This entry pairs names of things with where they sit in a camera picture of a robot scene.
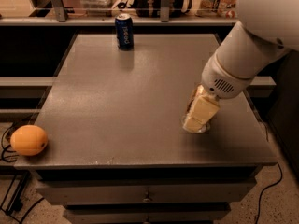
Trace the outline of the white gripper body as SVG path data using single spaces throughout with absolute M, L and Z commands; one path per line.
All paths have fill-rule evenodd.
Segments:
M 201 84 L 204 89 L 220 99 L 235 98 L 251 81 L 251 78 L 241 79 L 230 75 L 221 66 L 216 53 L 209 58 L 201 76 Z

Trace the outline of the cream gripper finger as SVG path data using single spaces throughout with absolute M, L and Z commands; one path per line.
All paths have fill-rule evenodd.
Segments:
M 192 91 L 190 100 L 187 105 L 187 109 L 190 110 L 192 106 L 195 104 L 195 102 L 198 100 L 198 98 L 203 94 L 203 86 L 199 85 L 197 88 L 195 88 Z
M 214 97 L 197 94 L 183 121 L 183 129 L 189 133 L 204 133 L 219 109 L 219 102 Z

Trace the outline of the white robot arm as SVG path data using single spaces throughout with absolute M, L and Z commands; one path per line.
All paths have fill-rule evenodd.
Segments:
M 206 63 L 183 120 L 203 133 L 220 109 L 268 64 L 299 50 L 299 0 L 236 0 L 238 22 Z

